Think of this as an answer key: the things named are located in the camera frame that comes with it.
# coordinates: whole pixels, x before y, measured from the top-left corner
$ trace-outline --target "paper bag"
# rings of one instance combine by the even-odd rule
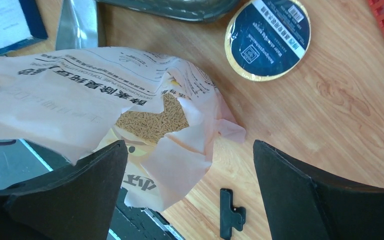
[[[161,113],[163,94],[189,127],[152,145],[115,126],[126,111]],[[163,211],[181,200],[208,171],[219,135],[243,142],[245,130],[210,78],[178,57],[126,47],[0,57],[0,139],[27,139],[73,164],[125,140],[128,206]]]

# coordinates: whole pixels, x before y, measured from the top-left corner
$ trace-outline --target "metal tray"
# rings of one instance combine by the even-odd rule
[[[105,29],[97,2],[63,0],[55,50],[97,48],[105,44]]]
[[[241,0],[97,0],[144,13],[187,21],[211,23]]]

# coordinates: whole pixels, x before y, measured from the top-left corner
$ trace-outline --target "tape label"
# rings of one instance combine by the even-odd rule
[[[230,31],[236,62],[258,76],[275,76],[292,68],[305,54],[310,24],[290,0],[254,0],[237,16]]]

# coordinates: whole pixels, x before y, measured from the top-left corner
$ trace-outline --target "blue notebook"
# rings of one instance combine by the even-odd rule
[[[35,0],[0,0],[0,55],[47,38]]]

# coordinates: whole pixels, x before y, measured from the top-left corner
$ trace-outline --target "dark gray tray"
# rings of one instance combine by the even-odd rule
[[[97,0],[162,17],[211,23],[231,11],[241,0]]]

